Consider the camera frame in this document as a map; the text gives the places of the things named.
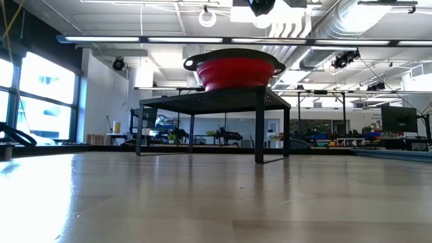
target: computer monitor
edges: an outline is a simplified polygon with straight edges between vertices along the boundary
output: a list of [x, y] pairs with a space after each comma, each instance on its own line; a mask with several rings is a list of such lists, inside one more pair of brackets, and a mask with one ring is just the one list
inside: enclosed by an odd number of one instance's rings
[[155, 128], [157, 118], [157, 108], [146, 108], [142, 116], [143, 128]]
[[[139, 109], [131, 109], [130, 133], [136, 134], [138, 127]], [[142, 128], [155, 128], [157, 120], [157, 108], [145, 108], [142, 117]]]
[[383, 132], [418, 132], [415, 108], [381, 106], [381, 116]]

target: floor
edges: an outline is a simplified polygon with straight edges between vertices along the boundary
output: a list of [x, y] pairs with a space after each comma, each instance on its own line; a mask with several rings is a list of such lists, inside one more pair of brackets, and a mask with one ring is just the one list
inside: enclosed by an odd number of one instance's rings
[[0, 242], [432, 242], [432, 164], [78, 153], [0, 162]]

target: red collapsible bowl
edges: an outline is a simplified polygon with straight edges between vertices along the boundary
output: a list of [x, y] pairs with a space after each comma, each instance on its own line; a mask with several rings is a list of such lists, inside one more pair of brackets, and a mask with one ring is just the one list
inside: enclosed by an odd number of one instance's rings
[[197, 72], [206, 91], [266, 86], [273, 75], [285, 70], [285, 65], [272, 55], [250, 49], [223, 49], [196, 55], [189, 57], [184, 67]]

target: yellow object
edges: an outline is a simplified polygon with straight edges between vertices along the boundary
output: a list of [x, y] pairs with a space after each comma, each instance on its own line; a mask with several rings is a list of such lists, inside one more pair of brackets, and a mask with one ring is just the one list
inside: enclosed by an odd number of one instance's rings
[[120, 133], [120, 121], [114, 121], [113, 133], [116, 133], [116, 134]]

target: desk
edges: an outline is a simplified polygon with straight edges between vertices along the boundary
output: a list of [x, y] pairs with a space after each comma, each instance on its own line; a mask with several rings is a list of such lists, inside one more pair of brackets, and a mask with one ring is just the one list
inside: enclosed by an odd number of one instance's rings
[[402, 149], [405, 151], [413, 151], [413, 144], [419, 144], [417, 150], [422, 151], [423, 149], [427, 149], [428, 144], [432, 143], [432, 140], [416, 138], [384, 138], [381, 141], [383, 141], [386, 149]]
[[216, 145], [216, 137], [214, 137], [213, 135], [194, 135], [194, 144], [196, 144], [196, 138], [198, 137], [213, 137], [213, 145]]
[[364, 146], [365, 139], [364, 138], [338, 138], [337, 145], [342, 146]]
[[126, 141], [128, 139], [128, 135], [125, 135], [125, 134], [107, 134], [107, 140], [110, 141], [110, 145], [116, 144], [117, 138], [123, 138]]
[[[283, 129], [290, 130], [291, 105], [266, 86], [212, 90], [195, 94], [145, 99], [141, 100], [139, 104], [138, 135], [135, 147], [135, 153], [138, 156], [142, 156], [141, 130], [144, 106], [190, 115], [189, 136], [191, 138], [194, 138], [195, 115], [255, 111], [254, 153], [256, 163], [276, 161], [264, 161], [264, 111], [283, 110]], [[289, 132], [283, 133], [283, 140], [288, 141], [283, 146], [283, 157], [288, 157], [290, 154]], [[194, 139], [190, 139], [189, 153], [193, 152], [193, 144]]]

